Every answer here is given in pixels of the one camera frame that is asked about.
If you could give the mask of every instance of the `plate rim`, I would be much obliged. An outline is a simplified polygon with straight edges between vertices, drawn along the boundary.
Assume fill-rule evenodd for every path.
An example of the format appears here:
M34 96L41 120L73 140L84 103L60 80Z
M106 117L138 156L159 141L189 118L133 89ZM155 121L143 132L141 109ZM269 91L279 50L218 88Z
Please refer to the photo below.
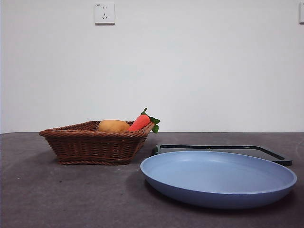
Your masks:
M159 180L156 180L152 177L150 177L147 172L144 170L143 166L144 164L148 161L148 160L151 160L153 159L155 156L167 156L167 154L172 154L172 153L185 153L185 152L194 152L194 153L202 153L202 152L205 152L205 153L221 153L221 154L224 154L225 156L230 156L230 155L234 155L234 156L245 156L249 159L258 159L258 160L262 160L263 162L269 162L271 163L272 165L274 166L279 166L283 169L285 169L287 172L291 173L292 176L293 176L293 179L291 180L291 182L287 185L284 185L278 189L273 189L273 190L265 190L265 191L248 191L248 192L212 192L212 191L200 191L200 190L192 190L192 189L188 189L188 188L183 188L183 187L179 187L179 186L174 186L174 185L171 185L171 184L168 184L168 183L165 183L165 182L162 182L162 181L159 181ZM174 151L174 152L167 152L167 153L161 153L161 154L157 154L157 155L154 155L154 156L151 156L151 157L148 157L146 158L145 160L143 160L140 164L140 169L142 171L142 173L151 178L152 180L154 181L157 181L161 184L164 184L164 185L167 185L167 186L171 186L171 187L174 187L174 188L178 188L178 189L183 189L183 190L188 190L188 191L194 191L194 192L200 192L200 193L209 193L209 194L220 194L220 195L256 195L256 194L266 194L266 193L274 193L274 192L278 192L278 191L282 191L282 190L286 190L292 186L295 185L295 183L297 182L297 175L289 168L281 165L281 164L278 164L278 163L275 163L273 161L269 161L269 160L266 160L266 159L262 159L262 158L257 158L257 157L253 157L253 156L249 156L249 155L244 155L244 154L238 154L238 153L227 153L227 152L217 152L217 151Z

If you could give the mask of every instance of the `black tray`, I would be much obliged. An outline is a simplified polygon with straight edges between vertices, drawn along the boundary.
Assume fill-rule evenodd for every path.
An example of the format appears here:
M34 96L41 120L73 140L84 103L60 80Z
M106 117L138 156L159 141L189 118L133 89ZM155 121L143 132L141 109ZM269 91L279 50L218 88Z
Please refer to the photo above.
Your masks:
M152 152L152 156L160 153L167 153L173 151L217 151L238 153L249 155L252 157L266 159L284 166L292 165L293 161L285 155L274 153L270 150L259 146L204 146L204 145L171 145L163 144L156 145Z

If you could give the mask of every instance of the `basket rim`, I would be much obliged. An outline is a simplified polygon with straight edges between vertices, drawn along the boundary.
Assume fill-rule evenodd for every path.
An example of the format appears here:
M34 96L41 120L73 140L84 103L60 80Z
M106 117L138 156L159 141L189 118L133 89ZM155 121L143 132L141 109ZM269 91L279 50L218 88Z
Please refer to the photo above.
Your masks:
M154 127L154 123L150 122L144 128L137 131L123 131L123 132L100 132L90 130L63 130L63 128L71 128L76 126L82 126L91 123L99 123L100 121L87 121L84 123L78 123L74 125L68 125L63 127L49 128L39 132L39 135L44 137L57 137L57 136L88 136L88 137L120 137L120 138L141 138L149 134Z

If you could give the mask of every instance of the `potato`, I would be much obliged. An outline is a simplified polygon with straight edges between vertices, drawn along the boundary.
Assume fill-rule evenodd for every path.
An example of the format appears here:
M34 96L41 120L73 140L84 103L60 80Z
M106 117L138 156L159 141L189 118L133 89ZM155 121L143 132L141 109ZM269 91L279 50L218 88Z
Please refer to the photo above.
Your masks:
M129 124L121 120L103 120L98 125L101 132L124 132L128 130Z

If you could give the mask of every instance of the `wicker basket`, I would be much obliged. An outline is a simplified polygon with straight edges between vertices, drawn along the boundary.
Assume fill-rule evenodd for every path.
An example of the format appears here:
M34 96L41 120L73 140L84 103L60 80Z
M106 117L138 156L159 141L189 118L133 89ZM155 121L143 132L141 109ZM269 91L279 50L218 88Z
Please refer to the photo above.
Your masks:
M46 129L44 136L57 155L59 164L102 164L125 165L143 146L149 132L154 127L146 127L134 132L100 132L100 121L89 121L76 125Z

